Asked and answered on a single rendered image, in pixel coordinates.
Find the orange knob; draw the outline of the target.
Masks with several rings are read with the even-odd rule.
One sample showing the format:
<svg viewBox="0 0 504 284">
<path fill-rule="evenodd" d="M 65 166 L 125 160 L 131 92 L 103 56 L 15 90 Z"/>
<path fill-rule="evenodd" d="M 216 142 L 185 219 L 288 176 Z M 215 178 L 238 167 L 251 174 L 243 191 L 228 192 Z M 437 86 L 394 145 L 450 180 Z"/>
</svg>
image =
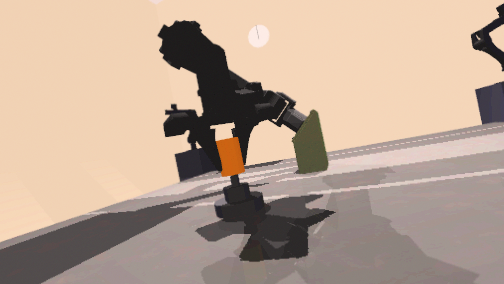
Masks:
<svg viewBox="0 0 504 284">
<path fill-rule="evenodd" d="M 222 163 L 222 177 L 245 172 L 238 137 L 216 141 Z"/>
</svg>

